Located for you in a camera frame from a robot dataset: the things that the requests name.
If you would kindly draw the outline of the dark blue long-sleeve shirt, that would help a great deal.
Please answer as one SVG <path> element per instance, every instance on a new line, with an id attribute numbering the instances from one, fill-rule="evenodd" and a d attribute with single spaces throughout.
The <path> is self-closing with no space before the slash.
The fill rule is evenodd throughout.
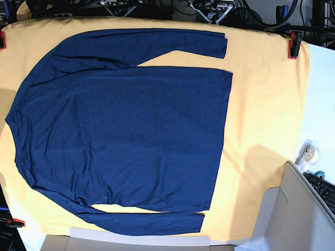
<path id="1" fill-rule="evenodd" d="M 224 34 L 81 33 L 22 82 L 6 123 L 19 173 L 87 223 L 122 235 L 197 233 L 213 197 L 232 73 L 144 66 L 172 51 L 222 59 Z"/>

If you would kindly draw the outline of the clear tape dispenser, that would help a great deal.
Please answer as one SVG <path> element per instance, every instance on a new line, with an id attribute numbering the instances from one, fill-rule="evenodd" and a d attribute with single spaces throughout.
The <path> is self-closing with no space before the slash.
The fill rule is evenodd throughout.
<path id="1" fill-rule="evenodd" d="M 295 165 L 304 164 L 315 165 L 320 159 L 320 150 L 317 145 L 310 139 L 307 139 L 298 152 Z"/>

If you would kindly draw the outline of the red clamp right top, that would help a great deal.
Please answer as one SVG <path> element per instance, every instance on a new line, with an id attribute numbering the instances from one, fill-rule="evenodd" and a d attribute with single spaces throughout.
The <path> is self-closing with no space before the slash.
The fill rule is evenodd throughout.
<path id="1" fill-rule="evenodd" d="M 297 59 L 300 45 L 303 40 L 303 34 L 300 31 L 292 31 L 290 35 L 290 41 L 288 44 L 288 58 Z"/>

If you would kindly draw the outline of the red clamp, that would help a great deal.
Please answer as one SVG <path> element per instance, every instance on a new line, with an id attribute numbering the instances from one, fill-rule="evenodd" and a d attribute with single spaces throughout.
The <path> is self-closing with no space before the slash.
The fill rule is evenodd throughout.
<path id="1" fill-rule="evenodd" d="M 290 35 L 290 41 L 288 44 L 288 58 L 297 59 L 300 45 L 303 40 L 303 34 L 300 31 L 292 31 Z"/>
<path id="2" fill-rule="evenodd" d="M 25 227 L 26 223 L 18 219 L 7 219 L 5 220 L 5 225 L 10 228 L 21 228 Z"/>
<path id="3" fill-rule="evenodd" d="M 0 32 L 0 50 L 4 50 L 5 48 L 6 48 L 5 33 L 1 31 Z"/>

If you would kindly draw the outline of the black power strip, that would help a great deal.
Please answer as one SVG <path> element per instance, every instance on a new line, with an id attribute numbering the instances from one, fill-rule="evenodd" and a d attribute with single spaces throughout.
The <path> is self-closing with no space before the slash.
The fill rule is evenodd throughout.
<path id="1" fill-rule="evenodd" d="M 68 18 L 72 17 L 72 13 L 55 13 L 55 14 L 50 14 L 50 17 L 52 18 Z"/>

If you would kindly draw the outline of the white cardboard box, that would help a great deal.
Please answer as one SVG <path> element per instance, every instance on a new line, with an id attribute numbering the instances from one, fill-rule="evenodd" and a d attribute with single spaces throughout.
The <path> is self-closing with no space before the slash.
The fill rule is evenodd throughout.
<path id="1" fill-rule="evenodd" d="M 296 166 L 264 193 L 250 239 L 226 242 L 193 236 L 125 236 L 72 228 L 47 235 L 42 250 L 334 250 L 334 215 Z"/>

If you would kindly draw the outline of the green tape roll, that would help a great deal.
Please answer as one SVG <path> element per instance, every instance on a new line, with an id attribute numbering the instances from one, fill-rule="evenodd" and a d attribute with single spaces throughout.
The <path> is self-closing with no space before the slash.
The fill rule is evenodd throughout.
<path id="1" fill-rule="evenodd" d="M 317 171 L 317 172 L 315 172 L 315 176 L 317 176 L 320 179 L 324 179 L 325 178 L 325 172 L 323 172 L 321 170 Z"/>

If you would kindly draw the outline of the black keyboard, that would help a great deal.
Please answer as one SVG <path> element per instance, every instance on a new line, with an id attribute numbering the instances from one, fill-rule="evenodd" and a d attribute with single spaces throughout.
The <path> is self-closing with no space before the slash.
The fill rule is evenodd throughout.
<path id="1" fill-rule="evenodd" d="M 311 173 L 305 173 L 304 176 L 315 189 L 316 193 L 320 195 L 332 214 L 335 214 L 334 185 Z"/>

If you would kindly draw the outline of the red clamp left bottom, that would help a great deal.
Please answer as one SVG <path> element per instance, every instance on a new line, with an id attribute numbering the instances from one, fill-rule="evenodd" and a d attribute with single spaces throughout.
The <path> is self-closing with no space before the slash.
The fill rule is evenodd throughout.
<path id="1" fill-rule="evenodd" d="M 10 228 L 21 228 L 25 227 L 26 223 L 18 219 L 7 219 L 5 220 L 5 225 Z"/>

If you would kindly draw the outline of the red clamp left top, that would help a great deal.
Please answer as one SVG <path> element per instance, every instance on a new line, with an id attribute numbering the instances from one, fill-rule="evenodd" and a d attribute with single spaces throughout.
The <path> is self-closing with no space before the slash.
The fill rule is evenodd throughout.
<path id="1" fill-rule="evenodd" d="M 5 48 L 6 48 L 5 33 L 1 31 L 0 32 L 0 50 L 4 50 Z"/>

